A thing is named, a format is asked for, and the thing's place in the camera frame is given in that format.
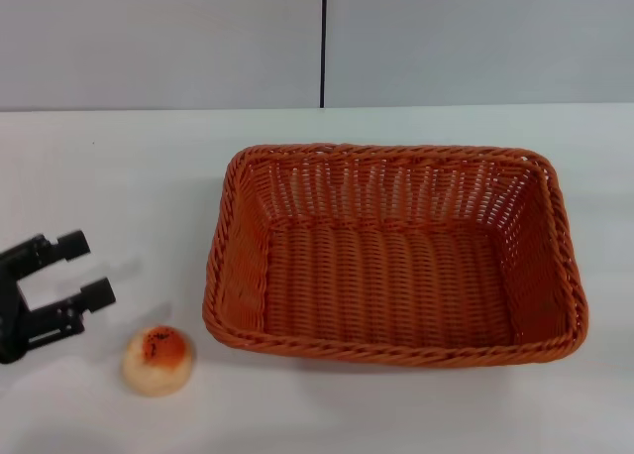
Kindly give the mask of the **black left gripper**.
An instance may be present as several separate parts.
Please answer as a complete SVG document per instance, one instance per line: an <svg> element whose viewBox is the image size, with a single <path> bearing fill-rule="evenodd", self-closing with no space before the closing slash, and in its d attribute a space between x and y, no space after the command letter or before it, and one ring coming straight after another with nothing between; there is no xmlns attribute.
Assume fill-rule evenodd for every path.
<svg viewBox="0 0 634 454"><path fill-rule="evenodd" d="M94 313L116 301L104 278L83 286L79 293L31 309L17 281L62 260L90 253L82 231L60 236L55 242L39 234L1 254L1 363L22 359L29 351L83 332L82 314Z"/></svg>

